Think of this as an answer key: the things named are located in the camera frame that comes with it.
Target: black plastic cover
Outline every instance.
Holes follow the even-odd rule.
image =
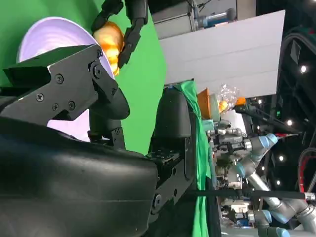
[[[0,118],[0,236],[137,237],[157,168],[141,154]]]
[[[158,104],[155,137],[191,137],[188,103],[177,89],[167,88],[163,92]]]

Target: clear plastic bag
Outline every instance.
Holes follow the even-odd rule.
[[[219,112],[225,113],[235,106],[235,103],[239,96],[239,89],[237,89],[236,87],[228,86],[227,84],[223,84],[220,91],[216,95]]]

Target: orange object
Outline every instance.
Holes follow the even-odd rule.
[[[238,97],[235,105],[244,105],[246,104],[246,98],[245,97]]]
[[[228,106],[227,101],[222,100],[218,103],[218,109],[219,109],[219,113],[222,113]]]
[[[211,119],[208,88],[197,95],[197,102],[201,110],[202,119]]]
[[[122,51],[124,46],[123,32],[117,24],[112,21],[108,21],[101,29],[93,33],[93,37],[107,56],[113,74],[115,76],[118,75],[119,53]]]

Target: bolt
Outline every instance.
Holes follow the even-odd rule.
[[[64,77],[63,77],[63,75],[61,75],[61,74],[57,74],[57,75],[55,76],[55,79],[56,79],[56,82],[57,82],[58,84],[62,84],[62,83],[64,82]]]
[[[42,93],[37,93],[36,100],[42,102],[44,100],[44,95]]]
[[[160,194],[157,194],[155,196],[154,208],[158,208],[161,205],[161,199],[162,199],[162,196]]]
[[[74,110],[75,107],[76,107],[76,104],[74,103],[74,101],[69,101],[68,103],[69,110]]]
[[[93,67],[93,75],[95,78],[100,79],[101,77],[101,70],[98,68],[98,66]]]
[[[59,105],[57,103],[54,103],[52,106],[53,111],[57,111],[59,108]]]
[[[98,49],[98,50],[97,50],[97,58],[99,58],[99,57],[101,57],[101,56],[103,56],[103,53]]]

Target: green cloth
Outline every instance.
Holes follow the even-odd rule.
[[[104,0],[6,0],[0,7],[0,85],[8,84],[1,70],[15,63],[23,35],[33,23],[47,16],[68,18],[90,32]],[[125,32],[130,22],[123,9],[110,17]],[[122,121],[126,148],[147,154],[156,111],[162,94],[166,64],[151,15],[129,63],[116,77],[131,109]]]
[[[201,111],[198,106],[197,90],[194,81],[186,81],[175,87],[182,91],[197,116],[197,187],[205,190],[206,177],[211,178],[209,143],[202,125]],[[209,237],[206,219],[206,197],[198,197],[193,223],[193,237]]]

